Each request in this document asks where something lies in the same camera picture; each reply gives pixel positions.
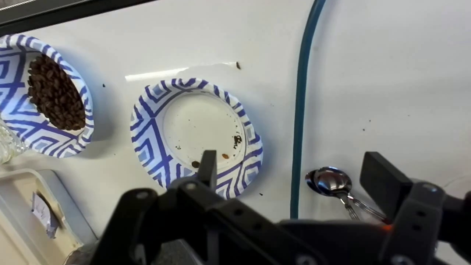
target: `paper plate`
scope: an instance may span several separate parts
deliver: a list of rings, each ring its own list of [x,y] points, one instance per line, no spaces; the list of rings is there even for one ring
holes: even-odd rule
[[[264,147],[243,104],[205,79],[161,81],[134,104],[139,160],[164,187],[192,176],[205,150],[218,151],[217,193],[242,194],[262,168]]]
[[[52,57],[73,79],[86,107],[86,128],[64,131],[28,98],[28,67],[39,54]],[[52,45],[27,35],[0,38],[0,112],[5,123],[33,150],[67,157],[80,153],[95,129],[92,94],[80,73]]]

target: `white countertop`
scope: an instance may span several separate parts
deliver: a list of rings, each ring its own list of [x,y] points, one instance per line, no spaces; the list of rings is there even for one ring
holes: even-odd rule
[[[192,67],[236,94],[264,137],[265,168],[242,196],[289,218],[296,67],[311,0],[161,0],[31,31],[83,73],[95,95],[95,143],[77,157],[24,154],[6,169],[61,173],[101,235],[120,196],[155,187],[130,141],[131,106],[156,79],[127,75]],[[363,156],[382,151],[414,178],[471,190],[471,3],[327,0],[311,53],[304,173],[336,165],[358,184]],[[301,216],[345,218],[301,188]]]

